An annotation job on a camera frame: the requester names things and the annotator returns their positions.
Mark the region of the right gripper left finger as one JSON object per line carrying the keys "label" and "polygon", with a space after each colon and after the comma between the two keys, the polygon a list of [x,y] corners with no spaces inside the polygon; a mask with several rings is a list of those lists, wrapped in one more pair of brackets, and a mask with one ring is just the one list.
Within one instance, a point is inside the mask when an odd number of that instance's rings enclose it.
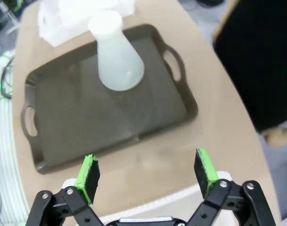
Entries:
{"label": "right gripper left finger", "polygon": [[98,187],[100,170],[94,155],[84,158],[76,182],[58,193],[42,190],[37,193],[27,226],[61,226],[68,217],[74,217],[79,226],[102,226],[103,223],[90,205]]}

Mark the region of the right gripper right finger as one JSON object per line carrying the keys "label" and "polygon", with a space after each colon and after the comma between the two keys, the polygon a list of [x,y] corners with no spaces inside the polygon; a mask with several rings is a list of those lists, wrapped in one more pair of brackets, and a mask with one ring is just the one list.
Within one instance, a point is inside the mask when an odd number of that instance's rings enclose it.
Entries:
{"label": "right gripper right finger", "polygon": [[211,226],[222,210],[230,210],[240,226],[274,226],[270,207],[257,181],[238,185],[220,179],[206,149],[197,149],[194,171],[203,202],[198,206],[187,226]]}

